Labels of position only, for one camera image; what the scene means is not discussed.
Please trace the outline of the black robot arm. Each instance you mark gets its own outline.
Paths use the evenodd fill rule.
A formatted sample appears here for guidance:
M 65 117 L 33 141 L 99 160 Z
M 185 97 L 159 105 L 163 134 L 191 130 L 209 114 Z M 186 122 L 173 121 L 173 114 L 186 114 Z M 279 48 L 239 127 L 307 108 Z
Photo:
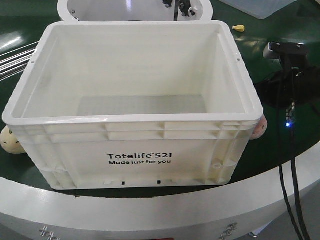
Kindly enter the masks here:
M 287 74 L 277 71 L 254 87 L 260 101 L 275 109 L 313 103 L 320 100 L 320 68 L 294 67 Z

